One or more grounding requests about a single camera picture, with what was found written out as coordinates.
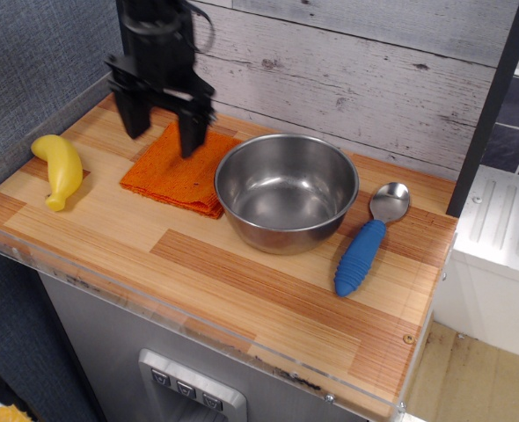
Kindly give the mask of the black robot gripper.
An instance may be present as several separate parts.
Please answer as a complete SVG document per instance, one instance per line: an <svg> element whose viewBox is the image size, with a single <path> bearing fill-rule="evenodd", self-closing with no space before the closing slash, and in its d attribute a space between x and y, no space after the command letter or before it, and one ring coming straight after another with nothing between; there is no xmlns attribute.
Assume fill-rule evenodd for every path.
<svg viewBox="0 0 519 422"><path fill-rule="evenodd" d="M113 72L112 91L125 131L136 139L149 129L151 90L182 92L193 97L178 111L181 156L189 158L205 142L214 115L211 97L215 94L194 70L197 47L193 20L123 17L121 29L125 54L109 56L106 64Z"/></svg>

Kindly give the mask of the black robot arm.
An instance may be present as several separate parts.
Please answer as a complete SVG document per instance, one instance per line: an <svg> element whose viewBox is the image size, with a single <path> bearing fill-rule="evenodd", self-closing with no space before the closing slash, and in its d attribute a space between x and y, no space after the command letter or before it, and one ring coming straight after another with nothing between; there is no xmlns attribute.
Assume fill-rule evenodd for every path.
<svg viewBox="0 0 519 422"><path fill-rule="evenodd" d="M118 1L123 54L109 55L109 86L127 134L135 139L150 127L150 111L159 107L178 116L181 156L190 157L205 141L214 117L215 89L194 70L198 47L193 16L210 17L188 1Z"/></svg>

